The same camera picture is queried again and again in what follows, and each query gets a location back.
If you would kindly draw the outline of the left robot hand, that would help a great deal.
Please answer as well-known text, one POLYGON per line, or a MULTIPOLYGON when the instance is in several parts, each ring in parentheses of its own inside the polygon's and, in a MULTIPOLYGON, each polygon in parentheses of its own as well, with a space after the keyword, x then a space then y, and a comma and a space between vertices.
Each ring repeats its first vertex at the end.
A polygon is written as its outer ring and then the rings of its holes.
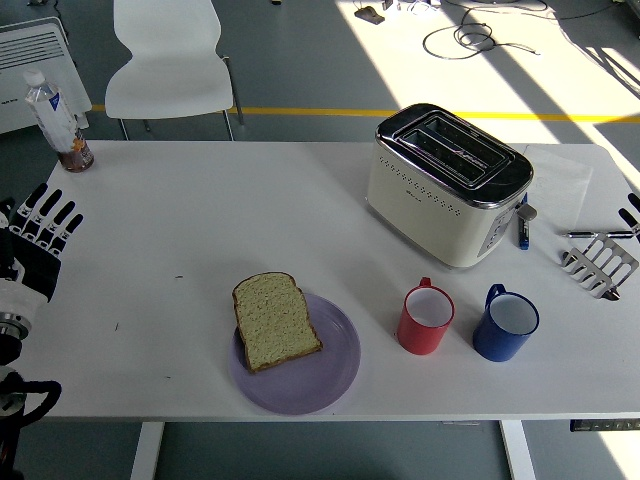
POLYGON ((60 189, 40 184, 17 204, 1 201, 1 318, 31 321, 53 298, 60 257, 84 216, 60 189))

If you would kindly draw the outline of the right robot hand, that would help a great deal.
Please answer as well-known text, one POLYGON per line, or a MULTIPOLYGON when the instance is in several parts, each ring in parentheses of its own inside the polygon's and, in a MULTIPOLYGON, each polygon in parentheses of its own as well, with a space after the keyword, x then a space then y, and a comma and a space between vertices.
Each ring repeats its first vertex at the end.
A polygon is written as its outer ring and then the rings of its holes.
MULTIPOLYGON (((639 197, 635 193, 631 192, 631 193, 629 193, 627 195, 627 198, 628 198, 630 204, 636 210, 636 212, 639 213, 640 212, 640 199, 639 199, 639 197)), ((636 218, 632 213, 630 213, 625 208, 620 208, 618 210, 618 215, 629 226, 633 236, 636 237, 636 238, 639 238, 639 232, 640 232, 639 219, 636 218)))

